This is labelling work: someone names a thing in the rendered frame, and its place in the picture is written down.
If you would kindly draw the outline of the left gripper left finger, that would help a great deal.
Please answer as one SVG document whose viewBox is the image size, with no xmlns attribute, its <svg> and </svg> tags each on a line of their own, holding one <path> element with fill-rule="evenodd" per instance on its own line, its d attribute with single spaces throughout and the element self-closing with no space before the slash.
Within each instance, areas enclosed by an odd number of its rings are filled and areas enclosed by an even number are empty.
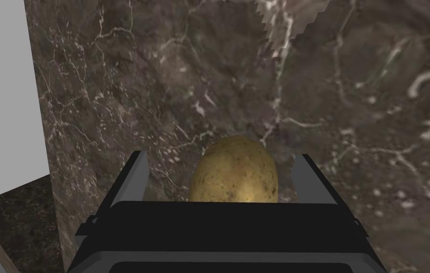
<svg viewBox="0 0 430 273">
<path fill-rule="evenodd" d="M 120 201 L 141 201 L 149 178 L 149 165 L 145 151 L 132 153 L 111 187 L 113 199 L 109 206 Z"/>
</svg>

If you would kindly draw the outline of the brown potato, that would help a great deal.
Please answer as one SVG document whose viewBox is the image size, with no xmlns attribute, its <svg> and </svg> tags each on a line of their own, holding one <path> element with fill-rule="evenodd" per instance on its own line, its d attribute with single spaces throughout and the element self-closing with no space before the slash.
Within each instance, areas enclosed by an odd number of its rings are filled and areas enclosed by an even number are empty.
<svg viewBox="0 0 430 273">
<path fill-rule="evenodd" d="M 245 136 L 216 140 L 199 160 L 188 194 L 191 202 L 278 201 L 278 172 L 260 142 Z"/>
</svg>

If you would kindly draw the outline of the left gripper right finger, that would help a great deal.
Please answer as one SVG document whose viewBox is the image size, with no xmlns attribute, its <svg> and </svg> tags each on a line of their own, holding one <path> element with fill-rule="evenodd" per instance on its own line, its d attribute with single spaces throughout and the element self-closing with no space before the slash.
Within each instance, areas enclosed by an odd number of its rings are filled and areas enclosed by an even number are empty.
<svg viewBox="0 0 430 273">
<path fill-rule="evenodd" d="M 337 203 L 304 155 L 297 155 L 294 159 L 292 182 L 299 203 Z"/>
</svg>

